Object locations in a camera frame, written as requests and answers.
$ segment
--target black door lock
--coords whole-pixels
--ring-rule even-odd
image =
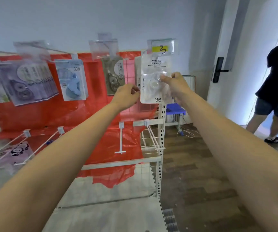
[[[222,70],[222,65],[223,65],[224,57],[218,57],[216,66],[215,66],[215,72],[213,75],[213,83],[218,83],[219,75],[221,72],[229,72],[229,70]]]

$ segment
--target white sock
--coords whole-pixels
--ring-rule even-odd
[[[274,140],[275,138],[276,138],[276,136],[273,136],[273,137],[272,137],[272,136],[269,135],[266,139]]]

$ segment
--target hand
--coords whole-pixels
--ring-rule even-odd
[[[137,103],[140,97],[140,90],[137,86],[129,83],[118,87],[118,90],[114,94],[111,104],[117,106],[119,112],[130,108]]]
[[[170,86],[172,95],[180,106],[183,105],[183,99],[192,93],[186,80],[184,80],[183,76],[179,72],[172,73],[171,78],[161,75],[160,80]]]

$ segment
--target door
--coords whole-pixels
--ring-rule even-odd
[[[250,0],[227,0],[225,5],[207,97],[207,102],[225,116],[227,98],[231,96],[233,62],[249,2]]]
[[[207,101],[246,125],[278,44],[278,0],[227,0]]]

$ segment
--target person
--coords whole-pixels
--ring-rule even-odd
[[[271,67],[270,75],[257,91],[254,116],[246,126],[246,130],[255,133],[267,116],[273,111],[273,122],[270,134],[265,138],[267,143],[278,143],[278,46],[269,53],[267,66]]]
[[[254,218],[265,230],[278,232],[278,152],[218,114],[190,90],[180,73],[161,76],[161,80],[187,110]],[[0,231],[40,232],[110,122],[132,106],[139,93],[132,84],[119,87],[110,104],[43,149],[13,176],[0,189]]]

